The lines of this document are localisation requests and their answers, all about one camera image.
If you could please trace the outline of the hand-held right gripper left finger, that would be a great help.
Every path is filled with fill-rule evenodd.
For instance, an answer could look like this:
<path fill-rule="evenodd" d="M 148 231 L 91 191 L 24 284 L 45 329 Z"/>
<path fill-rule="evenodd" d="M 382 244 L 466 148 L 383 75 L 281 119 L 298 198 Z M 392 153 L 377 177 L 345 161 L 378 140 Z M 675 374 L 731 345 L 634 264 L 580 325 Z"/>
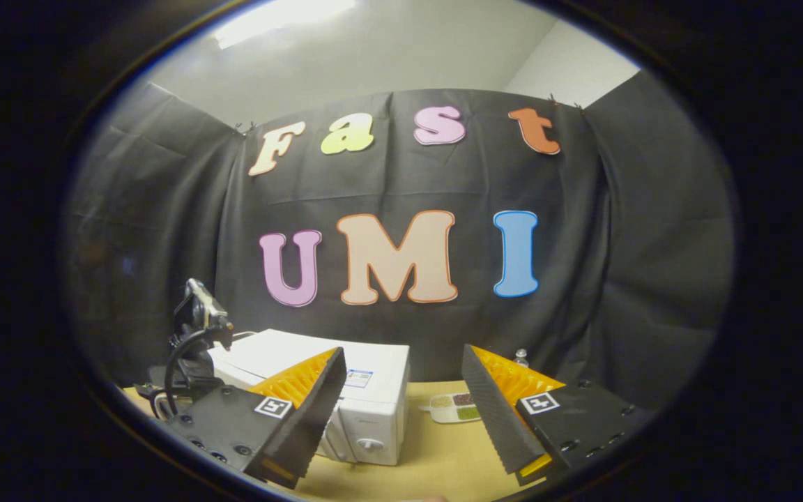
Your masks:
<path fill-rule="evenodd" d="M 166 421 L 204 454 L 287 489 L 306 476 L 346 381 L 341 347 L 264 381 L 221 385 Z"/>

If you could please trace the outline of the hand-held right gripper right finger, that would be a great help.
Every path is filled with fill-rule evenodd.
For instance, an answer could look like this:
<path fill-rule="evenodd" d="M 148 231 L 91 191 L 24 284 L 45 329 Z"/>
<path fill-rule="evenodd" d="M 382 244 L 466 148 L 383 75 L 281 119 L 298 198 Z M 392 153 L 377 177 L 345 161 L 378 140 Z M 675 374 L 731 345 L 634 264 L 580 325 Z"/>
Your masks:
<path fill-rule="evenodd" d="M 557 381 L 474 345 L 463 349 L 461 374 L 504 470 L 520 485 L 582 471 L 650 418 L 589 379 Z"/>

